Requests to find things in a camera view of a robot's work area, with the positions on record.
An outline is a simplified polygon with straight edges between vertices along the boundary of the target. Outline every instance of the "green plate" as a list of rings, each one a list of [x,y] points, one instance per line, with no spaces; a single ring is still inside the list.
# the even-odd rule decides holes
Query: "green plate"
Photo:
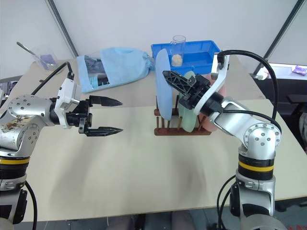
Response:
[[[184,75],[186,79],[189,79],[191,76],[195,76],[195,73],[193,71],[189,71]],[[178,112],[179,112],[179,116],[182,117],[181,127],[189,133],[192,132],[195,127],[196,118],[197,118],[193,110],[192,109],[189,110],[179,103]]]

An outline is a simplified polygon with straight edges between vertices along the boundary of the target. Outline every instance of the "blue plastic bin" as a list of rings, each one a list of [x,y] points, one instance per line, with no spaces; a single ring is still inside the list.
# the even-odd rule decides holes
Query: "blue plastic bin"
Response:
[[[161,49],[166,49],[169,63],[172,63],[170,54],[170,43],[151,45],[153,58],[155,59]],[[171,70],[184,75],[186,72],[207,74],[211,72],[214,53],[220,52],[220,49],[214,41],[196,41],[186,42],[182,66],[175,67],[171,65]]]

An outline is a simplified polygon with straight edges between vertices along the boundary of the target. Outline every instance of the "white wall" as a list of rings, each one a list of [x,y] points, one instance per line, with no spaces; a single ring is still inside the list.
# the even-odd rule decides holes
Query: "white wall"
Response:
[[[307,2],[293,20],[272,55],[272,63],[307,66]]]
[[[29,47],[49,44],[59,59],[71,58],[45,1],[0,1],[0,78],[23,74],[33,61],[16,41]],[[263,56],[295,2],[55,0],[80,55],[110,46],[151,53],[150,44],[167,43],[182,34],[189,41],[211,39],[221,49],[247,49]],[[242,62],[249,72],[257,65]]]
[[[43,0],[0,0],[0,78],[22,75],[34,61],[31,48],[48,44],[58,59],[71,54]]]
[[[80,55],[110,46],[150,52],[173,35],[264,55],[296,0],[54,0]],[[249,72],[255,61],[243,60]]]

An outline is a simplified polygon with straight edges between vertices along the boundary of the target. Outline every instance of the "light blue plate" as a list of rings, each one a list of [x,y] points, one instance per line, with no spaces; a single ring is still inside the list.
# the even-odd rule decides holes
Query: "light blue plate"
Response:
[[[164,70],[171,70],[166,49],[162,49],[155,59],[155,83],[160,115],[169,121],[173,108],[172,87],[167,84],[163,76]]]

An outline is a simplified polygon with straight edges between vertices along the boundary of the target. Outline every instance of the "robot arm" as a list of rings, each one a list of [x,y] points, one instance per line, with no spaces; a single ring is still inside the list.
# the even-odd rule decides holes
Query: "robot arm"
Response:
[[[236,182],[230,194],[231,212],[240,217],[241,229],[261,226],[285,229],[272,218],[275,209],[273,165],[275,148],[281,140],[279,125],[240,113],[248,109],[217,93],[225,81],[228,62],[229,56],[214,55],[212,76],[217,80],[211,87],[209,80],[200,74],[188,80],[173,71],[164,71],[163,75],[169,85],[184,95],[179,103],[193,109],[197,115],[205,114],[212,124],[241,141]]]
[[[12,229],[12,224],[24,218],[27,191],[26,168],[39,133],[45,126],[78,127],[81,134],[108,136],[122,129],[99,127],[90,129],[93,104],[117,106],[121,102],[99,96],[80,100],[80,86],[70,73],[59,89],[57,98],[43,99],[35,95],[13,98],[0,117],[0,230]]]

